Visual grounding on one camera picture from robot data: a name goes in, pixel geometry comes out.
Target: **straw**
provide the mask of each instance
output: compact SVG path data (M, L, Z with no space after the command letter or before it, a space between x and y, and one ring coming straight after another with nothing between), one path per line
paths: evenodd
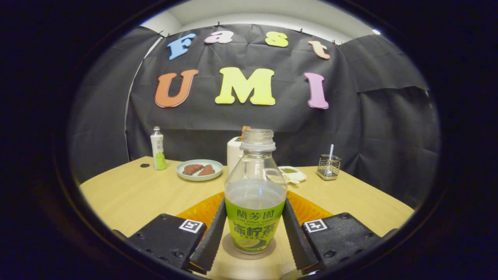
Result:
M330 155L329 160L332 160L332 152L334 151L334 144L330 145Z

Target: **foam letter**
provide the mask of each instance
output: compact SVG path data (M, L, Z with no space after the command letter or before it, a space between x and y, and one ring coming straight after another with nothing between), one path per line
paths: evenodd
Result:
M237 67L226 67L220 69L223 74L220 95L215 98L218 104L232 104L235 97L232 96L232 88L241 103L244 103L254 89L250 102L256 105L274 105L275 98L271 96L271 77L274 75L270 69L256 69L249 79L244 77L242 71Z
M171 80L176 77L176 73L168 73L159 76L159 85L157 86L155 101L159 107L175 107L180 105L187 99L190 92L190 86L192 85L192 79L197 75L199 71L197 69L185 70L180 75L183 77L182 85L180 86L180 92L171 97L168 96L169 86Z
M223 31L217 31L211 33L212 36L207 37L204 42L206 43L220 43L220 44L226 44L232 42L232 36L234 35L233 32L223 30Z
M322 45L319 41L308 41L308 44L311 44L313 46L313 50L315 51L316 55L323 59L330 59L330 55L326 54L323 50L326 50L327 47Z
M190 40L190 39L193 37L195 37L195 34L190 33L186 36L181 37L178 40L175 40L175 41L169 43L168 47L171 48L171 55L169 56L169 60L172 60L172 59L186 53L188 49L183 48L183 47L190 46L190 44L192 44L192 40Z
M310 83L311 99L308 101L308 105L312 108L327 109L329 103L325 101L323 93L323 76L315 73L304 73L304 76L308 78Z
M284 33L270 31L266 34L265 42L270 46L286 47L289 44L286 39L287 35Z

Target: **black backdrop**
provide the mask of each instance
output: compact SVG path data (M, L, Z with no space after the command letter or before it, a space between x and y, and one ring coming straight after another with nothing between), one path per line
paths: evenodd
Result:
M233 42L204 43L219 30L234 32ZM289 45L267 45L268 31L287 34ZM192 32L196 37L187 53L168 60L167 44ZM316 165L319 154L334 143L334 154L343 159L342 170L411 207L430 188L439 153L435 106L416 67L383 36L337 46L281 27L232 24L164 38L143 58L156 35L136 28L116 42L83 81L68 135L79 181L123 164L128 157L151 155L149 135L156 125L165 136L167 158L210 158L226 164L227 141L250 125L275 131L274 158L279 165ZM325 45L331 59L318 57L309 40ZM237 99L216 104L223 79L219 70L224 67L238 67L246 78L258 68L274 70L275 105L253 105L249 100L242 104ZM169 89L169 95L175 95L182 81L179 74L188 69L199 73L185 102L173 108L157 106L157 78L177 73ZM305 72L325 77L328 109L308 106Z

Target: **white bottle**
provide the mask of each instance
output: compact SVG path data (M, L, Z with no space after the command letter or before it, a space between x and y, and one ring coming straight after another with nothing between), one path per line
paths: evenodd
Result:
M163 138L164 136L159 131L159 127L154 127L154 133L150 136L150 144L152 145L152 156L154 157L154 168L156 170L166 169Z

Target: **small dish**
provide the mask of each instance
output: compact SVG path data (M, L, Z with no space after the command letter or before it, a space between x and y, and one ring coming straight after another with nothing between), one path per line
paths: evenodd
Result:
M213 167L215 172L213 174L209 174L209 175L197 176L199 173L201 173L201 171L202 171L202 169L201 169L192 175L183 174L183 170L185 169L185 167L187 165L190 165L190 164L202 164L203 166L210 164ZM180 176L186 180L190 180L190 181L207 181L207 180L214 179L214 178L220 176L222 170L223 170L223 165L221 163L219 163L215 160L210 160L210 159L188 160L188 161L184 161L176 166L176 173L178 173L178 176Z
M299 169L297 169L296 167L279 166L278 169L280 169L280 172L282 172L283 178L287 183L298 184L299 182L306 180L306 174L299 171ZM290 172L290 173L285 172L289 171L288 169L291 169L295 172Z

